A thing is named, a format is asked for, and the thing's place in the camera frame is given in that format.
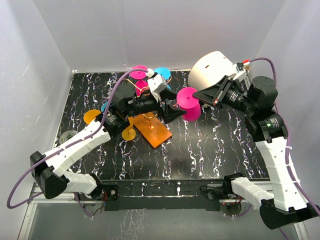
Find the pink wine glass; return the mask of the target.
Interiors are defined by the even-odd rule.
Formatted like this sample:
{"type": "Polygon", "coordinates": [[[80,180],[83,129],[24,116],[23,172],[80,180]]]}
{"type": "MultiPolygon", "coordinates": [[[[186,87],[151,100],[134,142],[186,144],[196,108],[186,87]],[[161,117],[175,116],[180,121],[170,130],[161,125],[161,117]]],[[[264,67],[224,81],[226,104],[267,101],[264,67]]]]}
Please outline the pink wine glass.
{"type": "Polygon", "coordinates": [[[141,93],[148,88],[148,82],[146,81],[147,73],[144,71],[134,71],[129,75],[135,80],[135,91],[136,95],[139,97],[141,93]]]}
{"type": "Polygon", "coordinates": [[[186,111],[182,118],[188,122],[196,121],[201,115],[199,100],[193,96],[197,90],[193,87],[182,88],[176,97],[179,107],[186,111]]]}

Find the yellow wine glass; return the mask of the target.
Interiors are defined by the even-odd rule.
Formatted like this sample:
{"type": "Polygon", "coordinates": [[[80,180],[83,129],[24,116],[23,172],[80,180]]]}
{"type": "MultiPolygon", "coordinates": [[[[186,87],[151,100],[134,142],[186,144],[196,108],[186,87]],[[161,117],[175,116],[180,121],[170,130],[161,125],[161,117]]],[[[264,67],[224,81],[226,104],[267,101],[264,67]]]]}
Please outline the yellow wine glass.
{"type": "Polygon", "coordinates": [[[89,125],[100,113],[101,111],[98,109],[91,109],[84,114],[83,120],[87,125],[89,125]]]}
{"type": "Polygon", "coordinates": [[[128,117],[128,121],[129,121],[129,126],[122,131],[121,136],[125,141],[132,141],[136,137],[136,131],[133,128],[134,127],[133,117],[132,116],[128,117]]]}

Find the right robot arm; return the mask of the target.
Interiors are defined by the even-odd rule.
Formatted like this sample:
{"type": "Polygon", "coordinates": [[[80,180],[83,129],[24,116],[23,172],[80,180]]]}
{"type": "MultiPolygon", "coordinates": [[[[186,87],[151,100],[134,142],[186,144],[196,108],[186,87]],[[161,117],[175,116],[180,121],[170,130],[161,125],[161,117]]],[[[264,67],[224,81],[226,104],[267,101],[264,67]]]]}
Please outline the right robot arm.
{"type": "Polygon", "coordinates": [[[193,96],[201,102],[218,108],[227,105],[244,113],[246,129],[262,155],[272,186],[272,192],[267,192],[244,174],[234,173],[224,177],[219,193],[247,200],[271,230],[318,217],[320,207],[306,197],[290,160],[288,129],[273,109],[278,96],[274,80],[255,77],[248,91],[227,75],[221,79],[191,77],[188,84],[196,89],[193,96]]]}

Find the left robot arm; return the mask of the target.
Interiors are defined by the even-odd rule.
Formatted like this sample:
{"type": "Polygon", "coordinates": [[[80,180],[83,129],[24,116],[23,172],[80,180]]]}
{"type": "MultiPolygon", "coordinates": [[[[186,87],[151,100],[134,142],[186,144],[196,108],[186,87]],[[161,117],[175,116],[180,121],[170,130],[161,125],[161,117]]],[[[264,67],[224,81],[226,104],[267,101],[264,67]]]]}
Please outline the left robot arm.
{"type": "Polygon", "coordinates": [[[30,165],[34,168],[31,175],[46,199],[62,193],[82,193],[93,200],[101,199],[108,192],[107,185],[93,173],[70,172],[70,166],[121,134],[130,126],[130,117],[157,112],[168,124],[186,114],[185,110],[171,104],[177,93],[168,88],[161,91],[161,101],[157,101],[149,90],[137,96],[134,86],[129,83],[121,83],[112,92],[114,95],[108,99],[110,106],[82,131],[50,151],[36,151],[30,156],[30,165]]]}

